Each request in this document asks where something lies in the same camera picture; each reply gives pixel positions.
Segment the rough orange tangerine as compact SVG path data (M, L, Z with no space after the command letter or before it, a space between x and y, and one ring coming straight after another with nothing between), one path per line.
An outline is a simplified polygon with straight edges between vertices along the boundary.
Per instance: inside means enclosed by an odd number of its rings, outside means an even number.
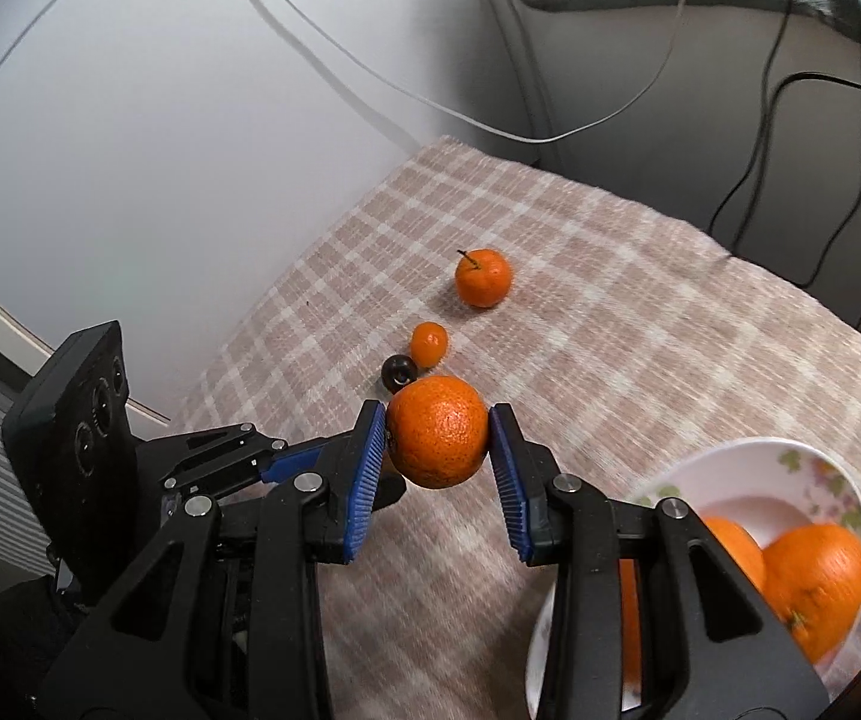
M428 376L389 400L388 452L401 475L425 489L453 488L484 461L489 413L481 395L453 376Z

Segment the dark round fruit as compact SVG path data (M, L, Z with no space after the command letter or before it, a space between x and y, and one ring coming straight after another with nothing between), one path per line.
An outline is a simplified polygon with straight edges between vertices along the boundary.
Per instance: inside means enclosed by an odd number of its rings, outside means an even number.
M408 355L393 355L383 361L380 371L383 387L390 394L397 394L419 378L419 367Z

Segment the large dimpled orange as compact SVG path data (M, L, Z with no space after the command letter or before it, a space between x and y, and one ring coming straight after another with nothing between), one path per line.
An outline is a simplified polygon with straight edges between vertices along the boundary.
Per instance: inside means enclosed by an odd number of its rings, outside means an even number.
M837 523L794 528L762 551L764 598L811 665L847 639L861 610L861 539Z

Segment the small orange kumquat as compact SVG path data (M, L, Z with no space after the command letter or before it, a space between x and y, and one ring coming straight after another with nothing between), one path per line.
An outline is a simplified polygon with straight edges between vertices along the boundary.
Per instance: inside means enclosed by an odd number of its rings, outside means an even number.
M432 369L442 362L448 351L450 337L443 325L437 322L422 322L412 330L409 356L419 369Z

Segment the small mandarin with stem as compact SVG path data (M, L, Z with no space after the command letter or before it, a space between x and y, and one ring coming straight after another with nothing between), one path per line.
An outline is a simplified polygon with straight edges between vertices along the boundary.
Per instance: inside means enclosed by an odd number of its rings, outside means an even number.
M474 309L500 304L513 284L513 268L497 250L460 250L455 270L458 298Z

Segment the orange in bowl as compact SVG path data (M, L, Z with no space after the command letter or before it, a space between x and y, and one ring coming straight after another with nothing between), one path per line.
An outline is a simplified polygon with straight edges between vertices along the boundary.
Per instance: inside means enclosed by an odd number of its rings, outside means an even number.
M741 525L726 518L704 520L718 541L746 574L756 590L766 583L767 569L759 544ZM637 571L632 559L621 559L620 593L622 593L622 678L625 689L638 689L642 684L642 653L640 653L640 614L637 600Z

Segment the pink plaid tablecloth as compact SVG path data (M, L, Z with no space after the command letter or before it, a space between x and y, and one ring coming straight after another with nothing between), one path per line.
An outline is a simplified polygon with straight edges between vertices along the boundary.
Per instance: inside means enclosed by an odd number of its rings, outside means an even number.
M460 250L478 249L513 268L490 309L456 293ZM445 372L510 403L609 496L749 436L823 450L861 493L861 333L684 221L455 140L412 156L271 286L176 427L339 433L424 320L448 332ZM320 572L337 717L520 717L549 583L508 543L489 472L410 489L354 564ZM861 619L830 687L860 670Z

